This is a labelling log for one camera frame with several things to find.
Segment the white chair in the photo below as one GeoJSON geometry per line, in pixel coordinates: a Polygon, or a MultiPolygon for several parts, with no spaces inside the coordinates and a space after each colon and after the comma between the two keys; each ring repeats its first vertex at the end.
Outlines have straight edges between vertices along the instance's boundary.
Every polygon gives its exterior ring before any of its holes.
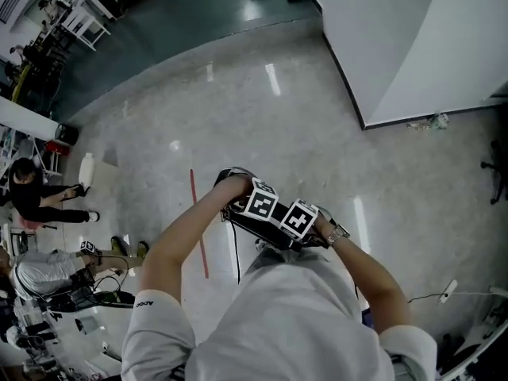
{"type": "Polygon", "coordinates": [[[62,23],[62,26],[67,31],[69,31],[69,33],[74,35],[94,51],[96,51],[94,44],[102,36],[103,33],[111,35],[111,33],[104,28],[104,25],[98,22],[97,19],[92,14],[88,13],[88,11],[86,11],[82,6],[76,6],[74,9],[72,9],[68,17],[62,23]],[[102,30],[98,33],[97,37],[93,41],[90,41],[85,38],[83,34],[90,28],[92,24],[97,24],[102,30]]]}

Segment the green floor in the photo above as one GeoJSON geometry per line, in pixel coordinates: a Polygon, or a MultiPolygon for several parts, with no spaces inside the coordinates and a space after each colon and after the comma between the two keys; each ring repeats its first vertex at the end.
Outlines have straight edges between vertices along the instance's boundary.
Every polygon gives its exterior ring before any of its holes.
{"type": "Polygon", "coordinates": [[[165,59],[263,25],[320,16],[310,0],[145,0],[111,24],[93,52],[77,41],[52,102],[65,121],[96,98],[165,59]]]}

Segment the white pillar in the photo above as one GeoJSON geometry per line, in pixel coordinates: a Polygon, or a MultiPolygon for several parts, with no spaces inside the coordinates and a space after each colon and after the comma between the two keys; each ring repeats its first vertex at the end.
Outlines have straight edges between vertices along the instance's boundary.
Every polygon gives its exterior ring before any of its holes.
{"type": "Polygon", "coordinates": [[[0,98],[0,124],[44,141],[55,140],[56,121],[0,98]]]}

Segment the white bottle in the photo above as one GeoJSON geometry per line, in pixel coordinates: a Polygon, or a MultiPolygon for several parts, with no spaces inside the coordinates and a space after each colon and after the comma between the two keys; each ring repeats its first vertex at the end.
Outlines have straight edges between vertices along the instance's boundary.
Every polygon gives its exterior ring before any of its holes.
{"type": "Polygon", "coordinates": [[[79,183],[83,185],[85,191],[91,187],[92,179],[94,178],[95,160],[91,152],[87,152],[81,161],[79,168],[79,183]]]}

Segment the black and white marker cube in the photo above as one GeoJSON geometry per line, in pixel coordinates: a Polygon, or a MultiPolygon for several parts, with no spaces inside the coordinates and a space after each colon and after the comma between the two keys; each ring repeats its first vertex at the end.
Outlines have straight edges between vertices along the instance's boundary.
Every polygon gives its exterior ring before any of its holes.
{"type": "Polygon", "coordinates": [[[301,240],[317,217],[318,208],[316,206],[310,205],[301,199],[296,199],[280,222],[279,228],[295,240],[301,240]]]}
{"type": "Polygon", "coordinates": [[[85,254],[95,254],[95,246],[89,241],[82,241],[79,248],[85,254]]]}
{"type": "Polygon", "coordinates": [[[252,178],[252,186],[254,190],[242,214],[257,220],[269,221],[279,196],[274,188],[257,178],[252,178]]]}

